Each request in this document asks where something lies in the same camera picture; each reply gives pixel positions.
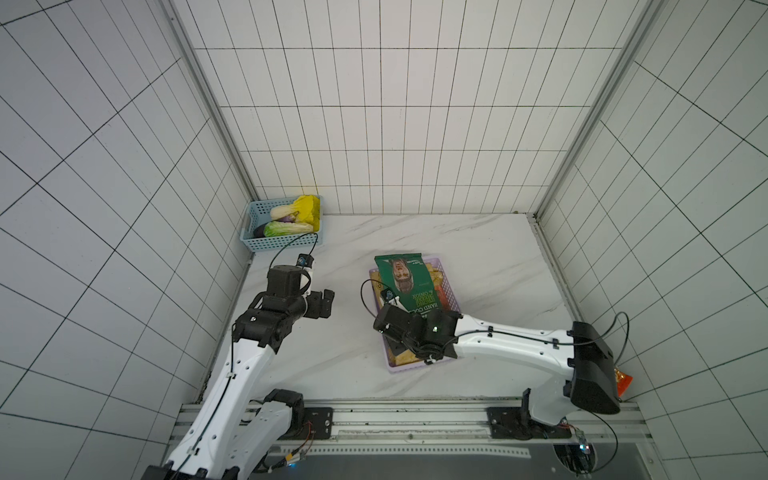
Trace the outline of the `green REAL chips bag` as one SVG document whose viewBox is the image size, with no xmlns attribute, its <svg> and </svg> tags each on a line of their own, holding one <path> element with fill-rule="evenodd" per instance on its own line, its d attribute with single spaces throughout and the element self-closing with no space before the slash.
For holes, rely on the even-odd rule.
<svg viewBox="0 0 768 480">
<path fill-rule="evenodd" d="M 397 253 L 374 258 L 381 281 L 399 298 L 403 308 L 426 316 L 442 307 L 430 271 L 420 253 Z"/>
</svg>

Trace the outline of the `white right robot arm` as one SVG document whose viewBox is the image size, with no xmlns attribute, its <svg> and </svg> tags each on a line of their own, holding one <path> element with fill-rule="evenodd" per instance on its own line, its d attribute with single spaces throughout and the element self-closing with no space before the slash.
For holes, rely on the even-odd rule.
<svg viewBox="0 0 768 480">
<path fill-rule="evenodd" d="M 542 371 L 548 380 L 523 394 L 527 417 L 555 426 L 580 409 L 620 412 L 615 357 L 595 328 L 575 321 L 566 330 L 534 330 L 495 324 L 455 311 L 425 317 L 386 304 L 373 329 L 427 364 L 444 358 L 488 356 Z"/>
</svg>

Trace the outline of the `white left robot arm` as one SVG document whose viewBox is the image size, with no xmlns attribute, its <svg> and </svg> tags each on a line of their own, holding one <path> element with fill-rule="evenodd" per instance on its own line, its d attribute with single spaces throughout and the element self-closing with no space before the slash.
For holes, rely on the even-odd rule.
<svg viewBox="0 0 768 480">
<path fill-rule="evenodd" d="M 246 479 L 281 437 L 304 429 L 302 394 L 275 389 L 254 419 L 242 419 L 251 393 L 301 318 L 326 319 L 334 292 L 312 287 L 314 259 L 270 267 L 267 288 L 233 323 L 230 345 L 216 381 L 191 427 L 162 466 L 146 479 Z"/>
</svg>

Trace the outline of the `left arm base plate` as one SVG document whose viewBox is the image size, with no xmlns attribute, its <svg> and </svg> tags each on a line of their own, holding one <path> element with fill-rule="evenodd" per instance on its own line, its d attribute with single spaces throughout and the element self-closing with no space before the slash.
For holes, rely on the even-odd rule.
<svg viewBox="0 0 768 480">
<path fill-rule="evenodd" d="M 334 410 L 330 407 L 303 407 L 294 411 L 288 431 L 281 440 L 328 440 L 331 437 Z"/>
</svg>

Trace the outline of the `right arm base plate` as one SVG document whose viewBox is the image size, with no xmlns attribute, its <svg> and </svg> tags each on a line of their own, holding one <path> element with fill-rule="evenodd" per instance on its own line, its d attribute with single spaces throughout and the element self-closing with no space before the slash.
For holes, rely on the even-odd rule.
<svg viewBox="0 0 768 480">
<path fill-rule="evenodd" d="M 521 407 L 486 409 L 490 436 L 499 440 L 565 440 L 572 433 L 563 426 L 548 426 L 531 420 Z"/>
</svg>

